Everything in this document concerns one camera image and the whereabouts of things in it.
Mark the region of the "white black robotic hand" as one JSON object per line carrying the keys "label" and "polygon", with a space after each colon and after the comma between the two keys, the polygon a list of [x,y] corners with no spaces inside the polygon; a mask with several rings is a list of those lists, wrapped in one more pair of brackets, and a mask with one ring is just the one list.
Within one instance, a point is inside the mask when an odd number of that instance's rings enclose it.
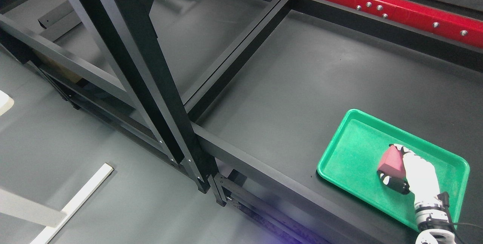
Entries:
{"label": "white black robotic hand", "polygon": [[414,194],[414,203],[431,201],[440,194],[436,169],[432,163],[417,155],[413,150],[401,144],[394,144],[403,154],[403,163],[406,177],[399,179],[377,170],[381,182],[390,189],[407,195]]}

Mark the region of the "robot forearm wrist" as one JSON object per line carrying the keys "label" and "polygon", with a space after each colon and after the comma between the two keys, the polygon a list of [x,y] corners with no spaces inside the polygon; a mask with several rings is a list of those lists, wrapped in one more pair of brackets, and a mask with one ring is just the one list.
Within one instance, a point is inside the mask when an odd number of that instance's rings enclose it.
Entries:
{"label": "robot forearm wrist", "polygon": [[449,195],[442,192],[431,201],[414,204],[419,234],[416,244],[455,244],[456,230],[449,212]]}

